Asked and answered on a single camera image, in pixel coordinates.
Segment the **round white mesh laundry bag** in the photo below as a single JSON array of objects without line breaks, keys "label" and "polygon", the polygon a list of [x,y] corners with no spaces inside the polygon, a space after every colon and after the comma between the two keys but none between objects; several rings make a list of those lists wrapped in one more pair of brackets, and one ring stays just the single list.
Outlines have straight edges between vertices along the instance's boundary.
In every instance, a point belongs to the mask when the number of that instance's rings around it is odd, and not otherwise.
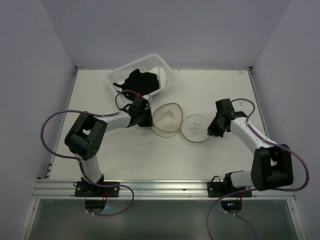
[{"label": "round white mesh laundry bag", "polygon": [[152,122],[152,131],[163,138],[180,134],[193,143],[202,143],[209,138],[210,119],[202,114],[184,116],[182,107],[175,102],[158,107],[152,114]]}]

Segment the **black bra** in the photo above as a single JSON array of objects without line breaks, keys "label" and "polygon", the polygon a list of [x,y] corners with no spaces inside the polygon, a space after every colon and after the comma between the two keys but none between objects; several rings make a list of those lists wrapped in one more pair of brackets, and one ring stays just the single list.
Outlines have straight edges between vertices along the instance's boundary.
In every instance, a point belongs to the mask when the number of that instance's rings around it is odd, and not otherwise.
[{"label": "black bra", "polygon": [[131,101],[134,100],[136,94],[144,96],[160,89],[160,83],[155,73],[140,72],[139,69],[132,71],[122,84],[115,82],[113,85],[120,88],[118,92],[125,90],[134,91],[135,93],[123,93],[123,95]]}]

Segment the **white bra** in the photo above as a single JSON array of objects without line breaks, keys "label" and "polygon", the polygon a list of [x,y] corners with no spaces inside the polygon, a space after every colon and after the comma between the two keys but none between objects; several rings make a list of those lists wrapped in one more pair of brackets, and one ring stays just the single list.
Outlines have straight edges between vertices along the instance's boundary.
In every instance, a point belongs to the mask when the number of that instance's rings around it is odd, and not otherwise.
[{"label": "white bra", "polygon": [[166,75],[165,75],[165,70],[163,67],[154,67],[151,70],[145,71],[143,73],[146,73],[146,72],[153,73],[153,74],[157,75],[157,78],[159,80],[160,89],[166,85]]}]

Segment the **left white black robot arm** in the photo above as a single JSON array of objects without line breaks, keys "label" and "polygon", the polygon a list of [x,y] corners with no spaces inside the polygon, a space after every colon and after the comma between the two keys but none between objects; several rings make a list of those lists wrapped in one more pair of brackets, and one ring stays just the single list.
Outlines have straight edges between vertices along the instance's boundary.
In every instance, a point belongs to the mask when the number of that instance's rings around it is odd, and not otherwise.
[{"label": "left white black robot arm", "polygon": [[150,127],[153,125],[150,102],[136,96],[132,103],[116,113],[97,115],[89,112],[79,114],[68,131],[64,144],[77,158],[82,178],[95,186],[101,186],[104,176],[99,168],[97,153],[105,133],[117,129]]}]

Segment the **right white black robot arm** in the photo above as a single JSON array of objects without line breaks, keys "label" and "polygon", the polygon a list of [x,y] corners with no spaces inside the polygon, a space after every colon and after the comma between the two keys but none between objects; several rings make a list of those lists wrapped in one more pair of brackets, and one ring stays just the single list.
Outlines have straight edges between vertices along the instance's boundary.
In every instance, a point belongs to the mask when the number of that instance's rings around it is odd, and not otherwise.
[{"label": "right white black robot arm", "polygon": [[226,132],[237,136],[253,154],[250,170],[227,173],[223,179],[226,188],[255,188],[273,190],[293,183],[291,154],[285,144],[278,145],[263,135],[249,121],[249,116],[236,111],[230,99],[215,102],[216,114],[207,128],[207,134],[222,138]]}]

